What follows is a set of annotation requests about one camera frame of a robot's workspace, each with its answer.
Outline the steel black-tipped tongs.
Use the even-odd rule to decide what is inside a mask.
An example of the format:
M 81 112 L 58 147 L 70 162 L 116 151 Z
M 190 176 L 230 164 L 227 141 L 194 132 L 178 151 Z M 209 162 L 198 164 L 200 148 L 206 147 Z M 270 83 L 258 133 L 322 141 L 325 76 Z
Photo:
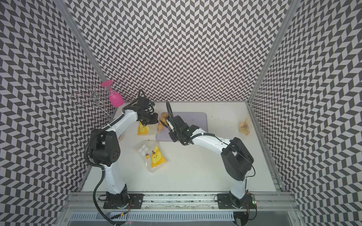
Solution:
M 170 124 L 169 124 L 169 117 L 162 117 L 160 119 L 160 123 L 163 125 L 163 127 L 167 128 L 168 130 L 170 130 Z

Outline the clear resealable bag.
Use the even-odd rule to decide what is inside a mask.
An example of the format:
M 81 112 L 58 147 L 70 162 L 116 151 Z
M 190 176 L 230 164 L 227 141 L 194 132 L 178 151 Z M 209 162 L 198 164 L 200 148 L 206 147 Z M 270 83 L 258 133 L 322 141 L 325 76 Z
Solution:
M 248 136 L 251 132 L 251 123 L 248 118 L 239 123 L 238 130 L 240 133 L 243 133 L 245 136 Z

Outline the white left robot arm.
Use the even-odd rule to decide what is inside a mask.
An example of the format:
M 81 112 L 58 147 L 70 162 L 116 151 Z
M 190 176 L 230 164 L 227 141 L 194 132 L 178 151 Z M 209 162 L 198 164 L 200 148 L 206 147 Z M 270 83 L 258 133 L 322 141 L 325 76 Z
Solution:
M 155 103 L 147 97 L 138 97 L 122 109 L 122 114 L 109 125 L 91 132 L 85 148 L 86 162 L 102 170 L 102 178 L 107 184 L 107 193 L 120 195 L 126 192 L 126 184 L 120 179 L 119 168 L 114 165 L 120 157 L 119 137 L 135 122 L 142 125 L 158 123 Z

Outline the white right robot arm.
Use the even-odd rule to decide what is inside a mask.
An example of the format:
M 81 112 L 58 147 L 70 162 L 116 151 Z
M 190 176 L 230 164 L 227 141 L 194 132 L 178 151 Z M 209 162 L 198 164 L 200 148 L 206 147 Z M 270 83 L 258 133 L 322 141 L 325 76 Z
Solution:
M 166 127 L 173 142 L 184 146 L 197 145 L 221 156 L 225 170 L 234 180 L 230 194 L 240 200 L 246 195 L 248 173 L 254 171 L 254 158 L 237 137 L 224 139 L 208 133 L 196 125 L 189 126 L 180 116 L 167 116 Z

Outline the clear bag yellow chick print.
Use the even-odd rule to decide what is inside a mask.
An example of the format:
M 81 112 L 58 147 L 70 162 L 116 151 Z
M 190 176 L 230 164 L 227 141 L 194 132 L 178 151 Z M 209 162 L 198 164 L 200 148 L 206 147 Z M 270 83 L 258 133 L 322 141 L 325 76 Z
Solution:
M 163 156 L 160 142 L 157 140 L 142 141 L 137 151 L 142 156 L 145 166 L 150 173 L 154 173 L 167 163 Z

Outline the lilac plastic tray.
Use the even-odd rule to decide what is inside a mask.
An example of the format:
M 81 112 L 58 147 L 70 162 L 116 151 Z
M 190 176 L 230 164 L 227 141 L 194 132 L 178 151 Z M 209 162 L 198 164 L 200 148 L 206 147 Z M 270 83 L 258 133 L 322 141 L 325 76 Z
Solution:
M 204 112 L 174 112 L 174 116 L 180 116 L 182 120 L 187 123 L 189 126 L 196 125 L 203 129 L 204 131 L 208 132 L 208 125 L 207 125 L 207 114 Z M 169 136 L 169 130 L 164 127 L 160 132 L 156 135 L 157 141 L 172 141 Z

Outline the pink upside-down wine glass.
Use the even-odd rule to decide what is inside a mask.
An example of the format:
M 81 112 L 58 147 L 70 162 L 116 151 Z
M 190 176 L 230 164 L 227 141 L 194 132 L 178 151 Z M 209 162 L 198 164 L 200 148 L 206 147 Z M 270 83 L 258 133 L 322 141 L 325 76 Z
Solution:
M 125 101 L 118 92 L 116 92 L 115 90 L 112 89 L 112 85 L 113 85 L 113 81 L 111 81 L 111 80 L 105 81 L 101 84 L 102 87 L 108 88 L 109 101 L 112 104 L 112 106 L 115 108 L 118 108 L 118 107 L 121 107 L 125 103 Z

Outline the chrome glass drying rack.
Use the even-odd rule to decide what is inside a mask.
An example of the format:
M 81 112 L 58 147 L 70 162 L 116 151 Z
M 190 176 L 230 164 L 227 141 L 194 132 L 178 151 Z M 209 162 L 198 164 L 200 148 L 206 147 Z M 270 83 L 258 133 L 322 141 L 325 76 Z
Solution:
M 73 92 L 70 98 L 75 110 L 86 108 L 98 109 L 102 112 L 102 116 L 106 117 L 106 122 L 110 123 L 114 119 L 114 114 L 107 107 L 110 104 L 108 95 L 108 87 L 92 84 L 80 91 Z

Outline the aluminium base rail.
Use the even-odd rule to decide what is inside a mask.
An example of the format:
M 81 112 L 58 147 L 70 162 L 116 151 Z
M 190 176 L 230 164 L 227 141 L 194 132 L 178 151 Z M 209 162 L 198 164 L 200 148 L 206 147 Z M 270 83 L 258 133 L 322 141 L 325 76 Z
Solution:
M 235 206 L 226 192 L 129 192 L 132 210 L 138 211 L 298 211 L 289 192 L 250 192 Z

